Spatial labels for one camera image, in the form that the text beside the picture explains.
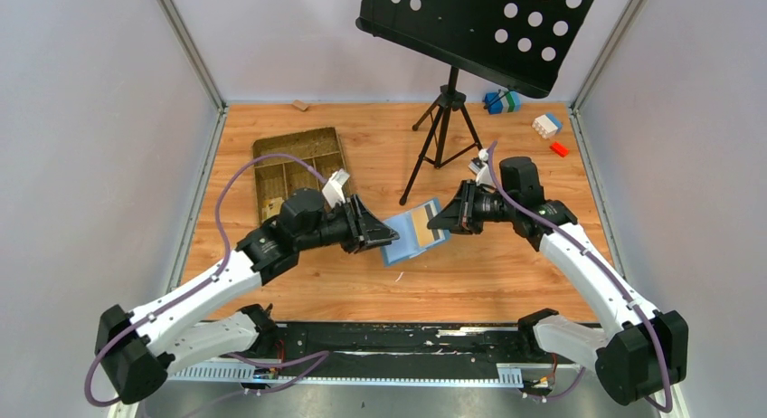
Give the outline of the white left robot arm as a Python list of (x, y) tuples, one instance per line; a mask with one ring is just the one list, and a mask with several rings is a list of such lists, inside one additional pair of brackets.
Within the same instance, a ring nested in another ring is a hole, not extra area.
[(119, 305), (99, 317), (95, 360), (84, 391), (91, 391), (97, 368), (107, 375), (123, 404), (138, 403), (173, 373), (214, 356), (245, 351), (274, 328), (259, 305), (250, 305), (214, 323), (203, 317), (223, 304), (261, 288), (298, 265), (303, 251), (338, 245), (347, 253), (383, 247), (399, 234), (376, 218), (358, 195), (326, 207), (316, 189), (299, 189), (279, 213), (249, 232), (202, 274), (132, 310)]

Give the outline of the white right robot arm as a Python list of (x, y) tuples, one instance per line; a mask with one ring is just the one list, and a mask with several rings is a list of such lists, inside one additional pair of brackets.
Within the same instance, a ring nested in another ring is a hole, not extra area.
[(544, 195), (529, 157), (509, 157), (494, 169), (486, 150), (472, 161), (475, 178), (428, 221), (429, 228), (480, 234), (485, 223), (511, 223), (572, 283), (600, 324), (587, 328), (553, 309), (518, 321), (533, 353), (563, 356), (593, 371), (616, 403), (645, 399), (663, 413), (672, 387), (687, 375), (689, 327), (675, 310), (663, 312), (634, 290), (595, 248), (574, 213)]

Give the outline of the blue leather card holder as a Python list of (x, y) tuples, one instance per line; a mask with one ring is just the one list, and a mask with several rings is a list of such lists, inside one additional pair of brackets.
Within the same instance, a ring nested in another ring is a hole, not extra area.
[(410, 210), (391, 216), (385, 219), (383, 222), (392, 227), (400, 234), (400, 239), (396, 240), (390, 245), (381, 248), (383, 264), (386, 267), (393, 266), (402, 261), (407, 261), (418, 257), (422, 253), (429, 250), (419, 250), (416, 247), (414, 231), (412, 229), (412, 221), (410, 216)]

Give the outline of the gold credit card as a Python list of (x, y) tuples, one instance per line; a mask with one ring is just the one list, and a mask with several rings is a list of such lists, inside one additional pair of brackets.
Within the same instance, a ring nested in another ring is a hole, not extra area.
[(261, 208), (260, 219), (264, 222), (274, 215), (279, 214), (280, 208), (284, 203), (282, 197), (276, 197), (266, 200)]

